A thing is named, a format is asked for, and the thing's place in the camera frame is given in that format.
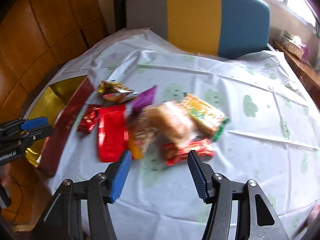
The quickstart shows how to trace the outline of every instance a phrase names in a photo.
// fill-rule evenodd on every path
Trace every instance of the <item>yellow stripe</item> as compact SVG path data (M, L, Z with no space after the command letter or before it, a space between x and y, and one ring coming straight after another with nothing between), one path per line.
M168 41L189 52L217 55L221 0L167 0Z

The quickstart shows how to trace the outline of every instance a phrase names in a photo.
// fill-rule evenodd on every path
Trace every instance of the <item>cracker package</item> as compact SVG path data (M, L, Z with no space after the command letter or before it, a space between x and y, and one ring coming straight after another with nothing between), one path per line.
M187 94L180 106L190 114L199 130L212 137L213 141L219 138L224 125L229 122L222 111L192 94Z

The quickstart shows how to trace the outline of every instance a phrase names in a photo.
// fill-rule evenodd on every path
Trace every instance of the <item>gray stripe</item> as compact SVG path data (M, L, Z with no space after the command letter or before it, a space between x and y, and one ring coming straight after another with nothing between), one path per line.
M126 0L127 30L151 27L168 39L167 0Z

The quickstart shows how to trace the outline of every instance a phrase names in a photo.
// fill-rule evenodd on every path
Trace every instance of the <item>blue stripe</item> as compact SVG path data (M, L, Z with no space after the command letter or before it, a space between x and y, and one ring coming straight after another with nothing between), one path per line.
M22 125L20 125L20 128L21 130L28 131L46 124L48 124L48 119L45 116L43 116L31 120L26 120Z
M222 0L219 56L230 59L265 49L269 6L260 0Z

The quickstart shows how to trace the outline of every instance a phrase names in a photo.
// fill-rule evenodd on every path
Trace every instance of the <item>red foil wrapper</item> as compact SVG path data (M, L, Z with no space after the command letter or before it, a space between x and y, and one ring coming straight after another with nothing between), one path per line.
M98 154L104 163L118 161L123 150L128 148L128 130L124 111L124 105L98 109Z
M195 150L199 156L214 155L211 141L208 138L199 141L192 141L189 143L188 147L185 148L177 148L174 143L166 143L163 147L166 153L167 165L174 165L180 160L187 159L188 153L191 150Z
M87 110L85 111L82 120L78 126L78 132L90 134L94 126L98 121L98 109L101 106L99 105L88 105Z

